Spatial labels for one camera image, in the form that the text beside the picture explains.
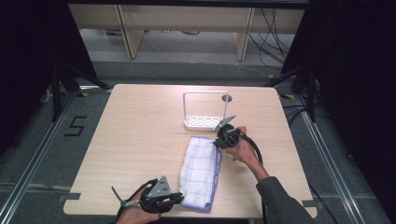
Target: person's arm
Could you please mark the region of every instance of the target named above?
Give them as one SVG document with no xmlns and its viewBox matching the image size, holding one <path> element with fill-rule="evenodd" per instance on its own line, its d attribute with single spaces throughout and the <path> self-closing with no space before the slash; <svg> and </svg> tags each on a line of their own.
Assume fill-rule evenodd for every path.
<svg viewBox="0 0 396 224">
<path fill-rule="evenodd" d="M 247 134 L 246 127 L 238 129 L 241 133 Z M 268 175 L 248 141 L 240 137 L 235 147 L 226 148 L 225 151 L 233 156 L 233 161 L 243 162 L 256 176 L 258 181 L 256 188 L 266 206 L 269 224 L 313 223 L 312 217 L 288 195 L 277 178 Z"/>
<path fill-rule="evenodd" d="M 140 199 L 144 189 L 134 196 L 133 200 Z M 140 204 L 127 207 L 123 210 L 117 224 L 146 224 L 160 219 L 160 214 L 147 213 L 142 210 Z"/>
</svg>

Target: folded towel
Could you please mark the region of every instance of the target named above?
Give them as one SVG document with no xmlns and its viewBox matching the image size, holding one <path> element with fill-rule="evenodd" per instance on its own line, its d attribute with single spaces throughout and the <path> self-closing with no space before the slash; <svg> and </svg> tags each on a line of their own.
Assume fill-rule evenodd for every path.
<svg viewBox="0 0 396 224">
<path fill-rule="evenodd" d="M 192 137 L 180 171 L 179 191 L 184 199 L 180 205 L 209 212 L 219 181 L 221 153 L 213 140 Z"/>
</svg>

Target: gray sleeve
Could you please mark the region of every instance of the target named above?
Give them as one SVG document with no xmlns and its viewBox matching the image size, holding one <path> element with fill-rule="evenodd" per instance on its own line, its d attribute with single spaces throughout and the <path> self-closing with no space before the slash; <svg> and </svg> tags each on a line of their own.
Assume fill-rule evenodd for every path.
<svg viewBox="0 0 396 224">
<path fill-rule="evenodd" d="M 314 223 L 313 218 L 288 195 L 276 177 L 261 180 L 256 188 L 266 206 L 268 224 Z"/>
</svg>

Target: wooden table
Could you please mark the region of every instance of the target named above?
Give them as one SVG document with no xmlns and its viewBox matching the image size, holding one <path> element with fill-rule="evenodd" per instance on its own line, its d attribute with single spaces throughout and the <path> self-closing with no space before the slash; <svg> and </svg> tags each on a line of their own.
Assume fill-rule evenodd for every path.
<svg viewBox="0 0 396 224">
<path fill-rule="evenodd" d="M 276 176 L 298 202 L 313 200 L 276 90 L 120 84 L 111 93 L 71 189 L 80 197 L 66 201 L 66 214 L 116 215 L 120 202 L 112 186 L 122 199 L 127 199 L 142 184 L 162 175 L 166 175 L 172 191 L 178 191 L 179 173 L 190 138 L 194 135 L 216 138 L 214 132 L 192 132 L 184 127 L 185 91 L 230 93 L 233 99 L 228 103 L 227 116 L 236 115 L 233 126 L 247 126 L 247 135 L 261 150 L 269 174 Z M 224 107 L 221 95 L 208 95 L 187 98 L 188 113 L 221 111 Z M 224 152 L 222 155 L 212 211 L 201 214 L 175 205 L 164 217 L 262 217 L 254 175 L 245 164 L 232 162 L 232 157 Z M 312 217 L 317 215 L 316 208 L 306 209 Z"/>
</svg>

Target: metal rod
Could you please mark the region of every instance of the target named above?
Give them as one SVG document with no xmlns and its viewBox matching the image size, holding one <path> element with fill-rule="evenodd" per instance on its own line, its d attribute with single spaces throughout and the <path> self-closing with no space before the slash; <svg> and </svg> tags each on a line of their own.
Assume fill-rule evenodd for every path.
<svg viewBox="0 0 396 224">
<path fill-rule="evenodd" d="M 301 95 L 296 95 L 296 99 L 300 105 L 304 103 L 304 99 Z M 311 118 L 309 118 L 309 115 L 306 112 L 302 112 L 302 114 L 305 125 L 311 133 L 312 138 L 314 139 L 319 155 L 323 160 L 323 163 L 327 169 L 327 172 L 329 173 L 335 189 L 337 190 L 338 195 L 340 196 L 341 202 L 346 209 L 351 223 L 366 223 L 358 204 L 356 203 L 349 187 L 347 186 L 347 183 L 345 182 L 344 178 L 340 173 L 340 170 L 338 169 L 334 159 L 332 158 L 332 154 L 327 148 L 326 143 L 324 142 L 320 131 L 318 130 L 317 124 L 315 122 L 312 122 Z"/>
<path fill-rule="evenodd" d="M 85 93 L 85 92 L 91 92 L 91 93 L 111 93 L 113 89 L 102 89 L 98 86 L 79 86 L 81 88 L 78 93 Z"/>
<path fill-rule="evenodd" d="M 26 166 L 23 174 L 21 175 L 19 181 L 15 185 L 14 189 L 8 195 L 6 202 L 2 205 L 0 211 L 0 221 L 2 224 L 8 224 L 8 222 L 12 219 L 15 211 L 17 210 L 24 193 L 29 188 L 29 184 L 32 181 L 35 173 L 38 170 L 41 162 L 47 154 L 47 151 L 52 143 L 52 140 L 57 133 L 60 124 L 64 119 L 64 114 L 67 111 L 67 108 L 71 105 L 72 101 L 76 98 L 76 93 L 69 92 L 66 96 L 66 99 L 63 103 L 63 110 L 58 118 L 51 123 L 49 129 L 41 140 L 40 145 L 38 146 L 35 154 L 32 159 L 30 159 L 29 164 Z"/>
</svg>

